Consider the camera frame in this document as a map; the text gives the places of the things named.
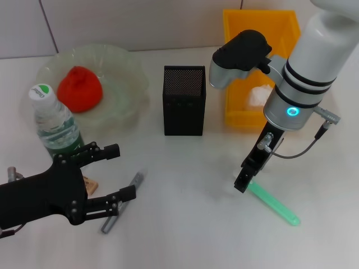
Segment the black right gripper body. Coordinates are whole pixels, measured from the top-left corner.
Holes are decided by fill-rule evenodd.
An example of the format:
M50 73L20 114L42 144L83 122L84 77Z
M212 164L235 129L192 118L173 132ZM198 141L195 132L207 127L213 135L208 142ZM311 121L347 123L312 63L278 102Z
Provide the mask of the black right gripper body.
M269 122L266 122L263 130L260 133L259 138L255 143L255 146L252 148L252 150L247 156L246 165L251 166L255 171L260 171L264 167L266 162L270 159L270 153L265 150L260 150L257 147L257 144L265 137L267 133L271 133L273 135L271 143L269 144L269 147L272 150L277 149L284 137L283 130L273 126Z

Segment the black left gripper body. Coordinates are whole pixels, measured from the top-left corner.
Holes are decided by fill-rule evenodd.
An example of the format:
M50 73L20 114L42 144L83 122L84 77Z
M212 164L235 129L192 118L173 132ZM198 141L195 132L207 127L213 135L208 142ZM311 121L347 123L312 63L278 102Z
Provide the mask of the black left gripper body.
M45 172L0 185L0 228L56 214L72 225L80 225L86 220L87 198L75 159L68 154L57 155Z

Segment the green toothbrush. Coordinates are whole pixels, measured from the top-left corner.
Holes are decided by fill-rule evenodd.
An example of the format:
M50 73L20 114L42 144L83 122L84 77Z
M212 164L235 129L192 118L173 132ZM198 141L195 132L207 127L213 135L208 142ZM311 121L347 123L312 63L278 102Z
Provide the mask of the green toothbrush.
M255 181L251 180L249 182L247 190L291 226L299 226L301 224L300 218L291 209Z

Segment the white paper ball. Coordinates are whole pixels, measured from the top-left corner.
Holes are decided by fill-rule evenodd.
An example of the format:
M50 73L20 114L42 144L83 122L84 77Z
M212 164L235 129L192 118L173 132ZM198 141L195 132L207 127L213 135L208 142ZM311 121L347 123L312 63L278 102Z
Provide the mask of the white paper ball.
M261 85L252 88L247 97L246 109L262 110L272 89L270 85Z

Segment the clear green-label water bottle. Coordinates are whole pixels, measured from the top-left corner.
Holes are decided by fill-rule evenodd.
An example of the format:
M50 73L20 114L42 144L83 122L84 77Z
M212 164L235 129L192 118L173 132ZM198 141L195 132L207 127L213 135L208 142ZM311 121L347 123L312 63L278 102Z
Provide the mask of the clear green-label water bottle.
M49 85L31 87L29 99L34 108L37 135L51 157L84 145L71 111L58 100Z

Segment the orange fruit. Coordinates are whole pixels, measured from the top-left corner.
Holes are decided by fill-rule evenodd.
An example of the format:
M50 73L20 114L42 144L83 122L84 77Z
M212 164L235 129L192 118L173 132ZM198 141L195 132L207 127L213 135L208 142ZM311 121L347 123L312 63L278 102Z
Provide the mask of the orange fruit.
M57 98L73 113L83 113L100 103L103 88L94 72L74 66L60 82Z

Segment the silver grey pen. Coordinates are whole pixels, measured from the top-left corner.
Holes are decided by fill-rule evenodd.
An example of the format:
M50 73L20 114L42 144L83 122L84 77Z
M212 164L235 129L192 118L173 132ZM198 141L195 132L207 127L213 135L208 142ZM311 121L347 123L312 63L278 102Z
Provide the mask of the silver grey pen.
M148 172L147 169L139 170L136 173L136 175L134 176L134 178L132 179L132 181L130 182L130 185L134 185L136 190L138 190L139 186L141 185L141 183L146 178L147 172ZM129 201L128 202L121 202L121 203L118 204L118 206L117 206L118 215L111 216L111 217L108 217L106 219L106 221L104 222L104 224L100 228L100 232L102 234L108 234L112 230L112 228L114 227L117 220L123 215L123 213L124 213L126 207L128 206L128 204L129 204Z

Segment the small beige eraser block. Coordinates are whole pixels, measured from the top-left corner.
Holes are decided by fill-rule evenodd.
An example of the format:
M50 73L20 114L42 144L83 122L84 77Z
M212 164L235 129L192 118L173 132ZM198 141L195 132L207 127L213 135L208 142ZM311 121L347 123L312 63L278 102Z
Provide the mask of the small beige eraser block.
M88 177L85 177L85 176L83 176L83 179L84 179L87 194L89 196L93 195L99 186L98 182L96 182L92 179L89 179Z

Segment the pale green glass fruit plate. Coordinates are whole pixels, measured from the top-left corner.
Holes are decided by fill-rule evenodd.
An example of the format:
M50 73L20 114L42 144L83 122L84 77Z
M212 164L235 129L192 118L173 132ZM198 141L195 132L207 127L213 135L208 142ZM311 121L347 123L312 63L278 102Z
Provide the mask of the pale green glass fruit plate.
M147 98L149 81L134 55L114 45L84 45L53 56L38 70L35 82L57 90L74 66L92 71L103 88L103 98L96 107L74 115L83 132L119 127L138 114Z

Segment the black mesh pen holder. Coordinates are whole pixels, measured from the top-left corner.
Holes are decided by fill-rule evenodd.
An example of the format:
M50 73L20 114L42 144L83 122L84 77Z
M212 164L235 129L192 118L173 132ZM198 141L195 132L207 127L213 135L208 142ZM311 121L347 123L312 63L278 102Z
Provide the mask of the black mesh pen holder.
M165 66L162 98L166 136L202 136L206 103L204 66Z

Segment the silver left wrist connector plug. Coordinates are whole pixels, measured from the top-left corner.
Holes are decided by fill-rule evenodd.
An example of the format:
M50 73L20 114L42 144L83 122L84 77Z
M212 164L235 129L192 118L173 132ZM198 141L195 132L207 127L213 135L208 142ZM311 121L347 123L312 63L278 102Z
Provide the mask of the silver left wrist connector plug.
M24 176L16 171L14 166L7 168L8 182L14 182L19 179L23 179Z

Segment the yellow plastic bin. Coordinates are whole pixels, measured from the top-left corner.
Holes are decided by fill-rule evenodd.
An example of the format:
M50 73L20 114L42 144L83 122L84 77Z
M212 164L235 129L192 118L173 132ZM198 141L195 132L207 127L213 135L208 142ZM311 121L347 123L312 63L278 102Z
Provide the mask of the yellow plastic bin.
M301 35L293 10L224 10L224 40L230 41L241 31L256 30L272 47L270 55L288 58ZM253 88L274 86L274 82L256 70L245 80L235 80L226 89L224 121L243 132L260 132L266 123L263 106L250 106Z

